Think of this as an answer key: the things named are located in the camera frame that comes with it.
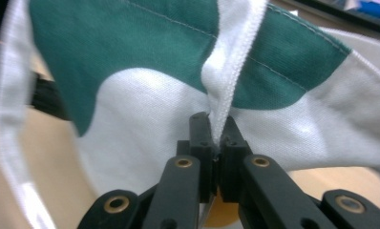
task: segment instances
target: stitching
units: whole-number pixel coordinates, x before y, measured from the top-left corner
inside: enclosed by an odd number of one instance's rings
[[[217,39],[217,36],[215,36],[215,35],[213,35],[213,34],[210,34],[210,33],[208,33],[208,32],[205,32],[205,31],[199,30],[199,29],[197,29],[197,28],[195,28],[195,27],[192,27],[192,26],[187,25],[187,24],[185,24],[185,23],[182,23],[182,22],[180,22],[180,21],[173,20],[172,18],[170,18],[170,17],[168,17],[168,16],[166,16],[166,15],[164,15],[164,14],[161,14],[161,13],[158,13],[158,12],[155,12],[155,11],[152,11],[152,10],[149,10],[149,9],[147,9],[147,8],[145,8],[145,7],[142,7],[141,5],[138,5],[138,4],[136,4],[136,3],[130,2],[129,0],[122,0],[122,2],[128,3],[128,4],[130,4],[131,6],[136,7],[136,8],[138,8],[138,9],[140,9],[140,10],[144,10],[144,11],[150,12],[150,13],[152,13],[153,15],[156,15],[156,16],[158,16],[158,17],[162,17],[162,18],[164,18],[164,19],[166,19],[166,20],[168,20],[168,21],[170,21],[170,22],[172,22],[172,23],[176,23],[176,24],[178,24],[178,25],[182,25],[182,26],[184,26],[184,27],[186,27],[186,28],[189,28],[189,29],[191,29],[191,30],[193,30],[193,31],[198,31],[198,32],[201,32],[201,33],[203,33],[203,34],[206,34],[206,35],[208,35],[208,36],[211,36],[211,37],[214,37],[214,38]]]
[[[264,63],[259,62],[259,61],[255,60],[255,59],[252,58],[252,57],[249,57],[249,56],[248,56],[248,58],[251,59],[251,60],[253,60],[253,61],[256,62],[257,64],[260,64],[260,65],[264,66],[265,68],[269,69],[271,72],[273,72],[273,73],[277,74],[278,76],[284,78],[285,80],[287,80],[288,82],[290,82],[290,83],[294,84],[295,86],[299,87],[299,88],[302,89],[303,91],[308,92],[308,90],[307,90],[306,88],[304,88],[303,86],[301,86],[299,83],[293,81],[292,79],[288,78],[287,76],[285,76],[285,75],[283,75],[283,74],[281,74],[281,73],[279,73],[279,72],[276,72],[275,70],[271,69],[270,67],[268,67],[268,66],[265,65]]]
[[[274,9],[274,8],[273,8],[272,6],[270,6],[270,5],[268,5],[267,7],[268,7],[269,9],[271,9],[271,10],[273,10],[273,11],[275,11],[275,12],[277,12],[277,13],[283,15],[283,16],[286,16],[286,17],[288,17],[289,19],[291,19],[291,20],[297,22],[297,23],[300,24],[301,26],[303,26],[303,27],[309,29],[310,31],[312,31],[312,32],[315,33],[316,35],[318,35],[318,36],[322,37],[324,40],[326,40],[330,45],[332,45],[334,48],[336,48],[339,52],[341,52],[342,54],[348,55],[348,53],[346,53],[344,50],[342,50],[342,49],[340,48],[339,45],[335,44],[335,43],[334,43],[332,40],[330,40],[328,37],[326,37],[326,36],[324,36],[323,34],[317,32],[316,30],[314,30],[314,29],[313,29],[312,27],[310,27],[309,25],[307,25],[307,24],[301,22],[300,20],[298,20],[298,19],[296,19],[296,18],[294,18],[294,17],[292,17],[292,16],[286,14],[286,13],[283,12],[283,11],[280,11],[280,10]]]

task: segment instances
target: fabric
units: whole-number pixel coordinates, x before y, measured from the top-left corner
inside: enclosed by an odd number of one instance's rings
[[[14,0],[1,39],[0,165],[26,214],[17,133],[33,48],[100,195],[156,184],[198,112],[216,143],[232,115],[252,151],[286,170],[380,165],[380,69],[265,1]],[[53,227],[45,211],[27,217]]]

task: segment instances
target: green and white cloth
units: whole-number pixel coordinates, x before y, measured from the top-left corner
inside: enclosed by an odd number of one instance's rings
[[[99,195],[156,184],[203,111],[216,143],[232,115],[286,170],[380,165],[380,42],[266,1],[13,0],[0,38],[0,165],[36,228],[54,225],[43,205],[29,211],[39,197],[17,143],[35,48]]]

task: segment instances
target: green fabric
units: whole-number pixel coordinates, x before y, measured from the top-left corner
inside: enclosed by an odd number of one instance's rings
[[[255,110],[289,106],[330,77],[349,53],[307,21],[269,6],[232,105]]]
[[[153,69],[206,93],[201,67],[218,34],[212,0],[31,0],[33,38],[80,135],[111,74]],[[288,12],[269,6],[233,106],[290,106],[324,82],[350,50]]]
[[[199,1],[196,8],[192,1],[140,4],[31,0],[34,42],[80,135],[90,125],[99,86],[113,73],[154,69],[205,92],[201,67],[217,35],[217,3]]]

